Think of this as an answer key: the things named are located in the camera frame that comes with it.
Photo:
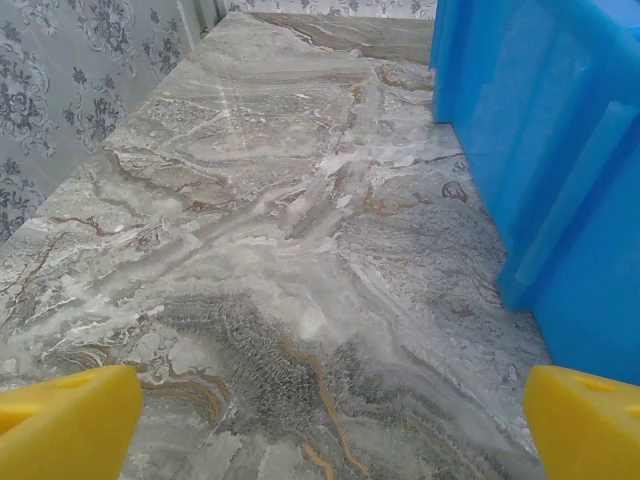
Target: blue plastic wall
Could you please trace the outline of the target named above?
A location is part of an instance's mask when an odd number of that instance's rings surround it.
[[[640,384],[640,3],[440,0],[434,116],[556,363]]]

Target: brown vein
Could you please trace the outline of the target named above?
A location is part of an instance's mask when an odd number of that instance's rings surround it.
[[[18,280],[20,280],[20,278],[22,278],[22,274],[25,272],[25,270],[27,269],[27,267],[29,266],[29,262],[24,264],[24,267],[22,267],[22,270],[20,271],[20,273],[18,274],[18,276],[16,277],[15,282],[11,282],[9,283],[9,285],[7,285],[6,287],[4,287],[2,290],[0,290],[0,293],[7,293],[9,291],[9,289],[11,287],[13,287]]]
[[[176,188],[172,188],[169,187],[167,185],[162,185],[159,183],[154,182],[153,180],[151,180],[150,178],[146,178],[143,176],[138,176],[135,175],[134,173],[130,172],[129,170],[127,170],[125,168],[125,166],[122,164],[122,161],[120,160],[120,156],[116,153],[115,150],[112,150],[110,148],[106,148],[104,147],[103,150],[107,153],[107,158],[112,159],[113,162],[116,165],[116,168],[118,169],[118,171],[120,172],[120,174],[126,178],[130,178],[132,180],[135,180],[137,182],[141,182],[144,185],[147,185],[148,187],[151,188],[156,188],[156,189],[160,189],[160,190],[164,190],[165,192],[170,192],[171,194],[173,194],[172,196],[177,197],[179,200],[188,200],[188,197],[180,192],[180,189],[184,188],[186,185],[181,185],[179,187]],[[153,154],[153,155],[158,155],[157,153],[149,150],[149,153]],[[163,157],[162,155],[158,155],[160,156],[163,160],[166,161],[165,157]],[[185,165],[183,165],[182,163],[178,163],[178,165],[182,168],[186,168]],[[189,205],[186,207],[189,210],[195,211],[195,212],[201,212],[203,210],[211,210],[211,211],[218,211],[218,212],[225,212],[228,213],[230,211],[232,211],[231,208],[225,208],[225,205],[233,205],[233,200],[228,200],[226,202],[221,202],[221,203],[216,203],[216,204],[212,204],[212,203],[206,203],[206,202],[201,202],[199,200],[196,201],[191,201],[189,203]]]
[[[3,327],[9,320],[11,320],[13,318],[13,314],[15,313],[16,309],[18,308],[18,305],[20,305],[22,302],[24,302],[24,298],[22,296],[24,295],[24,292],[27,290],[27,287],[29,286],[29,284],[31,283],[33,278],[38,274],[38,272],[40,270],[42,270],[42,267],[44,267],[44,264],[49,259],[49,255],[51,255],[51,252],[56,247],[57,243],[62,239],[62,237],[64,237],[64,235],[65,235],[64,233],[58,235],[56,237],[56,239],[53,242],[51,242],[51,244],[47,248],[44,249],[44,251],[42,252],[42,255],[39,258],[38,265],[36,266],[36,268],[31,270],[31,272],[29,272],[29,275],[27,275],[27,278],[22,283],[20,291],[14,297],[15,303],[14,303],[13,307],[11,307],[11,311],[9,312],[9,315],[7,315],[7,317],[2,321],[2,323],[0,323],[0,328]],[[13,285],[15,285],[18,282],[18,280],[16,280],[16,282],[14,282],[9,288],[11,288]]]
[[[81,218],[78,218],[78,217],[70,217],[70,218],[51,217],[51,220],[53,220],[56,223],[76,222],[82,225],[87,225],[93,228],[93,230],[96,232],[96,235],[98,237],[108,237],[110,235],[115,235],[115,232],[104,231],[102,227],[98,224],[98,222],[96,222],[95,220],[82,220]]]
[[[374,200],[373,187],[370,186],[364,196],[362,211],[364,213],[375,213],[380,217],[392,217],[393,215],[398,215],[402,210],[406,210],[407,208],[412,208],[414,206],[415,205],[409,203],[398,203],[395,205],[395,210],[393,210],[391,207],[387,207],[387,205],[385,205],[383,199]]]
[[[320,456],[315,452],[313,448],[311,448],[311,445],[309,445],[308,443],[304,444],[304,450],[305,452],[307,452],[307,455],[311,457],[313,463],[324,468],[324,473],[327,476],[327,480],[333,480],[333,468],[331,467],[329,462],[320,458]]]
[[[318,387],[320,388],[320,397],[327,407],[327,412],[329,416],[333,420],[333,423],[338,430],[338,434],[340,435],[340,441],[342,443],[342,449],[344,450],[345,456],[349,459],[351,463],[353,463],[356,467],[358,467],[362,473],[369,476],[369,469],[360,463],[352,454],[351,449],[349,448],[349,440],[344,433],[344,429],[342,428],[342,424],[340,423],[340,419],[338,418],[338,412],[336,408],[333,406],[333,400],[331,399],[331,395],[329,395],[329,391],[325,386],[325,376],[324,376],[324,367],[322,363],[315,355],[307,355],[304,353],[296,352],[291,348],[291,343],[289,341],[289,337],[286,333],[282,333],[282,341],[284,342],[284,349],[286,352],[294,358],[298,358],[300,360],[306,360],[307,362],[311,362],[316,369],[316,373],[318,374]]]
[[[418,90],[428,91],[428,92],[433,91],[433,84],[431,84],[430,82],[426,82],[424,80],[415,82],[414,85],[410,85],[408,82],[403,82],[400,79],[394,80],[391,78],[391,74],[394,72],[387,70],[385,67],[378,67],[376,68],[375,72],[380,82],[387,85],[388,87],[401,88],[408,92],[415,92]]]
[[[207,375],[201,370],[196,370],[195,372],[176,373],[176,371],[173,369],[173,364],[171,363],[171,360],[166,358],[165,361],[167,362],[167,365],[169,365],[169,376],[171,378],[179,379],[179,378],[185,378],[189,375],[200,377],[202,380],[215,383],[216,386],[220,389],[220,393],[222,393],[222,397],[227,402],[231,400],[231,393],[229,393],[229,389],[227,388],[227,386],[225,385],[225,383],[222,381],[221,378],[215,377],[213,375]]]
[[[98,345],[98,344],[87,344],[84,345],[85,348],[91,348],[94,350],[98,350],[104,355],[104,360],[102,365],[111,365],[113,364],[113,356],[111,355],[110,347],[106,345]],[[76,363],[84,368],[95,368],[100,366],[100,362],[95,359],[92,355],[84,352],[68,352],[65,353],[64,356],[68,361]],[[214,393],[212,393],[206,386],[201,385],[200,383],[194,380],[182,380],[182,381],[173,381],[175,379],[182,379],[188,377],[190,375],[196,376],[205,380],[207,382],[215,384],[222,393],[224,399],[228,402],[231,399],[231,393],[229,389],[222,381],[222,379],[215,377],[213,375],[207,375],[204,372],[196,371],[196,372],[185,372],[185,373],[176,373],[173,369],[173,364],[169,358],[165,357],[165,363],[169,367],[169,377],[172,379],[165,380],[162,383],[155,384],[145,381],[140,381],[140,385],[144,390],[146,395],[154,396],[154,397],[183,397],[191,400],[194,404],[202,407],[202,409],[206,412],[208,416],[209,423],[211,426],[215,426],[218,423],[218,419],[220,418],[220,401],[218,397]],[[139,363],[134,361],[124,361],[123,365],[128,365],[136,369],[138,373],[145,373],[149,370],[149,365],[146,363]]]
[[[144,392],[150,396],[188,398],[196,405],[202,407],[207,413],[209,423],[212,427],[218,423],[218,398],[198,382],[194,382],[193,380],[182,382],[165,381],[160,384],[140,382],[140,385],[142,385]]]

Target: gray marble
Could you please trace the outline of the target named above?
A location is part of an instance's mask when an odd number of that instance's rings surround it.
[[[3,388],[133,365],[124,479],[543,478],[432,28],[229,15],[3,246]]]

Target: blue plastic panel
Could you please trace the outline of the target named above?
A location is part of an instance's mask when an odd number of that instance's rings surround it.
[[[434,116],[556,362],[640,384],[640,3],[440,0]]]

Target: floral wallpaper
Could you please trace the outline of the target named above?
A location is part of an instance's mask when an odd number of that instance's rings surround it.
[[[0,0],[0,244],[191,50],[196,1]]]
[[[433,19],[438,0],[218,0],[227,12]]]

